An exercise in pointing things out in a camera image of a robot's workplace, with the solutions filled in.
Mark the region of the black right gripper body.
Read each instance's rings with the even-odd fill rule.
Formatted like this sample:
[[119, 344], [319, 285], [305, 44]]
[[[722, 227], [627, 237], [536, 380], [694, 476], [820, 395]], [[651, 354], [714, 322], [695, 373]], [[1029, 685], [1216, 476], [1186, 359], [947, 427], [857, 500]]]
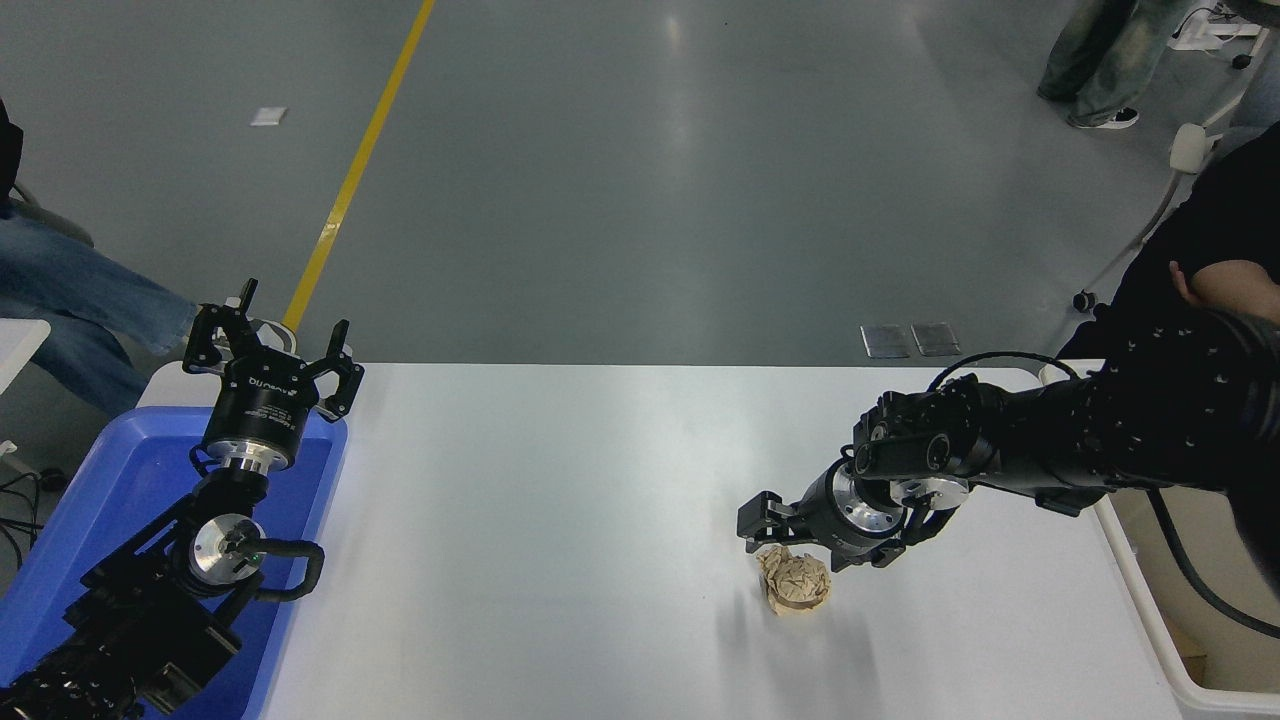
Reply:
[[886, 568], [899, 556], [899, 502], [890, 483], [865, 479], [833, 462], [805, 492], [797, 514], [810, 544], [829, 551], [829, 570]]

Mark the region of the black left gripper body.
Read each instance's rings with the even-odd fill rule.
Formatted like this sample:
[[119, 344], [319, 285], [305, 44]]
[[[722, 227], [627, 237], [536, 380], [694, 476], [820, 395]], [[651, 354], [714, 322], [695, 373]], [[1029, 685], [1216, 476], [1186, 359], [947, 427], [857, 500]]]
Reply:
[[233, 445], [257, 445], [278, 457], [300, 450], [305, 424], [317, 402], [307, 363], [275, 350], [230, 360], [204, 433], [204, 451], [225, 455]]

